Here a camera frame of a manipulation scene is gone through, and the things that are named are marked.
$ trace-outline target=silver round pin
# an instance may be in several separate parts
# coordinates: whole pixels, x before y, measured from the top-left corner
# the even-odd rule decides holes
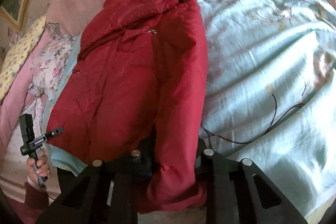
[[[253,163],[250,159],[247,159],[247,158],[243,159],[241,162],[243,163],[243,165],[246,165],[246,166],[251,166]]]
[[[215,152],[212,150],[212,149],[205,149],[203,151],[203,153],[206,155],[206,156],[212,156]]]
[[[141,151],[140,150],[133,150],[131,152],[132,157],[139,157],[141,156]]]
[[[103,164],[103,162],[102,162],[101,160],[94,160],[93,163],[92,163],[92,165],[93,165],[94,167],[99,167],[99,166],[101,166],[102,164]]]

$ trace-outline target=finger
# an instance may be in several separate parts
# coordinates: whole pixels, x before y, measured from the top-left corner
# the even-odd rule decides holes
[[[49,169],[49,164],[44,164],[38,170],[36,171],[37,174],[42,174],[43,172],[47,171]]]
[[[35,164],[35,159],[28,158],[26,164],[27,164],[28,167],[33,166]]]
[[[41,177],[48,177],[50,175],[51,175],[51,171],[50,171],[50,169],[48,169],[47,171],[44,171],[40,176]]]
[[[40,167],[43,164],[45,164],[48,161],[48,157],[47,155],[44,155],[42,157],[40,157],[40,159],[37,161],[37,166]]]
[[[39,151],[39,158],[45,155],[45,151],[43,149],[40,149]]]

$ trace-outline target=light blue blanket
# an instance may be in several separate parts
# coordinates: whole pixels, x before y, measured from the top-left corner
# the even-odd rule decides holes
[[[325,0],[197,1],[208,41],[200,137],[252,159],[307,216],[336,193],[336,11]],[[51,159],[85,167],[55,147]]]

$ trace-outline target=human hand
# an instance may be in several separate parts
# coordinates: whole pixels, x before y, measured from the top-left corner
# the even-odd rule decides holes
[[[39,151],[39,160],[37,161],[37,166],[39,167],[36,171],[41,177],[47,177],[51,175],[50,166],[47,163],[48,157],[45,154],[43,149]],[[36,185],[39,186],[39,182],[37,180],[36,173],[33,169],[33,165],[35,164],[35,159],[28,158],[27,159],[27,168],[28,168],[28,177],[34,182]]]

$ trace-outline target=yellow patterned fabric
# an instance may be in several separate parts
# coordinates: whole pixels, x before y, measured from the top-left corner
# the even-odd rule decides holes
[[[8,93],[29,53],[40,40],[44,27],[45,15],[36,20],[25,36],[8,51],[0,73],[0,103]]]

